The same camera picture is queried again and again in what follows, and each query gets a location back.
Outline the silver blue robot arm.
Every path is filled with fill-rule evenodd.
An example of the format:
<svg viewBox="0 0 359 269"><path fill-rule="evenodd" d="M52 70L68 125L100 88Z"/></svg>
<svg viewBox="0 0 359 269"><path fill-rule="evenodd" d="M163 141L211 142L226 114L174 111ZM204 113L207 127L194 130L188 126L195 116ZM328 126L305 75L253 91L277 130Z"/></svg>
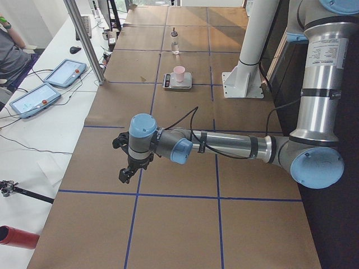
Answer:
<svg viewBox="0 0 359 269"><path fill-rule="evenodd" d="M231 117L233 124L213 132L176 124L163 128L153 116L137 114L129 130L113 141L114 148L127 154L128 166L119 172L120 181L128 183L154 156L184 164L195 150L233 159L261 159L312 189L336 183L344 173L344 160L333 129L349 38L357 30L357 1L290 1L287 40L308 44L295 130L275 136L263 129L262 137L255 136L255 127L270 118L259 104L241 105Z"/></svg>

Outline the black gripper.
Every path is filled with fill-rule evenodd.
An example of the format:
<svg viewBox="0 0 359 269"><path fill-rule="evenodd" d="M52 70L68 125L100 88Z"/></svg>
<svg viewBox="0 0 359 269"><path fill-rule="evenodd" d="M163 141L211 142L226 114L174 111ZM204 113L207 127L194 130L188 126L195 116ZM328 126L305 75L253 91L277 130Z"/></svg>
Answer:
<svg viewBox="0 0 359 269"><path fill-rule="evenodd" d="M119 171L118 179L121 182L125 182L129 184L130 179L136 174L139 169L146 170L148 165L154 160L154 154L150 154L148 157L144 159L135 159L134 157L128 155L128 167L123 168Z"/></svg>

